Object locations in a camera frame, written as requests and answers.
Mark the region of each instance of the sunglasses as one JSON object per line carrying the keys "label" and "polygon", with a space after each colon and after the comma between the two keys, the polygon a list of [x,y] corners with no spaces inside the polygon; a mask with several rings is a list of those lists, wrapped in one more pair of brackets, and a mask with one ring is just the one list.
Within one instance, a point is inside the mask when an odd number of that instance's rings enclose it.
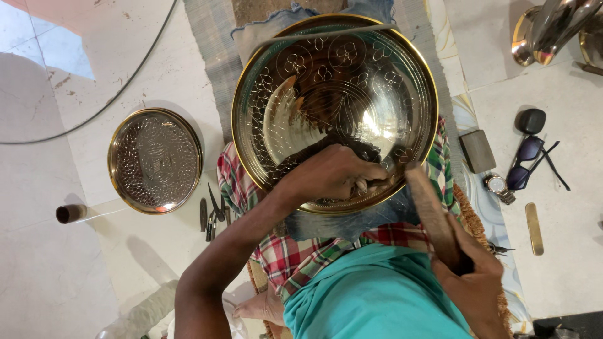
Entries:
{"label": "sunglasses", "polygon": [[[528,185],[528,179],[532,172],[536,170],[536,168],[543,159],[546,159],[557,178],[559,178],[559,181],[563,184],[563,186],[565,186],[565,189],[571,191],[566,182],[561,178],[559,173],[557,173],[557,169],[555,168],[555,165],[553,165],[553,161],[549,157],[549,153],[554,150],[557,145],[559,145],[559,142],[556,141],[555,144],[546,151],[543,147],[544,144],[544,140],[533,135],[528,136],[526,139],[523,140],[521,146],[517,150],[517,161],[515,162],[515,165],[513,166],[511,171],[509,171],[509,175],[507,176],[507,187],[509,189],[512,189],[513,191],[518,191],[520,189],[526,188],[526,186]],[[540,154],[540,151],[543,151],[543,155],[540,157],[540,159],[538,159],[538,161],[536,161],[536,163],[533,164],[532,168],[527,169],[521,166],[522,162],[524,161],[536,159]]]}

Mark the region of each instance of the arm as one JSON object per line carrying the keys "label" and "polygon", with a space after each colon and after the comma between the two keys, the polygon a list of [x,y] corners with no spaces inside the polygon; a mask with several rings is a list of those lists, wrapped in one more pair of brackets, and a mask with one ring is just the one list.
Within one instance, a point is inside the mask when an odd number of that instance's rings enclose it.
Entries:
{"label": "arm", "polygon": [[176,289],[175,337],[230,338],[222,293],[270,230],[307,201],[347,199],[358,179],[385,179],[379,164],[331,145],[287,174],[262,202],[231,224],[193,261]]}
{"label": "arm", "polygon": [[465,232],[455,217],[450,214],[447,217],[459,247],[473,260],[474,271],[457,276],[434,256],[431,268],[435,276],[479,339],[509,339],[509,333],[498,313],[502,264]]}

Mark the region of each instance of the plaid fabric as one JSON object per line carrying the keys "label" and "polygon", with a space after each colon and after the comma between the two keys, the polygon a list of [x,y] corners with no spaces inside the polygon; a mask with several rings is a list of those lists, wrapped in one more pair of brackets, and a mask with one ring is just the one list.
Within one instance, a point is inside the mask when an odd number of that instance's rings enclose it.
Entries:
{"label": "plaid fabric", "polygon": [[[423,166],[442,201],[442,208],[459,215],[460,206],[452,195],[449,156],[444,119],[440,117],[434,144]],[[245,214],[265,196],[245,172],[232,142],[226,145],[218,158],[217,172],[221,193],[237,214]],[[384,224],[362,233],[359,242],[361,246],[378,242],[422,252],[432,250],[421,224]],[[324,267],[354,248],[352,243],[339,238],[314,238],[297,242],[289,236],[269,234],[251,254],[251,259],[260,263],[268,281],[285,303]]]}

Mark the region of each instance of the engraved brass plate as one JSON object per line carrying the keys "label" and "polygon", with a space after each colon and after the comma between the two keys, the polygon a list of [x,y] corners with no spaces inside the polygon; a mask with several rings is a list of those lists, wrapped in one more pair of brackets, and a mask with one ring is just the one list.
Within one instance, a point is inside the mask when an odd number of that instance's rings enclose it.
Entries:
{"label": "engraved brass plate", "polygon": [[180,207],[197,186],[203,157],[197,135],[180,115],[149,108],[117,128],[107,155],[109,176],[133,209],[165,214]]}
{"label": "engraved brass plate", "polygon": [[351,14],[310,17],[277,36],[332,35],[264,46],[241,74],[233,139],[263,190],[335,143],[393,174],[390,185],[354,191],[348,200],[312,201],[300,210],[345,214],[374,206],[406,184],[405,164],[424,161],[431,149],[437,91],[420,53],[395,30],[336,33],[375,24],[380,22]]}

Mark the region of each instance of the watch face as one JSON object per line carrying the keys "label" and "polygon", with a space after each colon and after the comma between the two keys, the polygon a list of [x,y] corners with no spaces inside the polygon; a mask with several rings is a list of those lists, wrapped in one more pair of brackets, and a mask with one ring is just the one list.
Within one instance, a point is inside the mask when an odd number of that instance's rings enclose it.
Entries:
{"label": "watch face", "polygon": [[488,189],[490,189],[494,193],[502,192],[506,187],[505,179],[501,177],[493,177],[488,180]]}

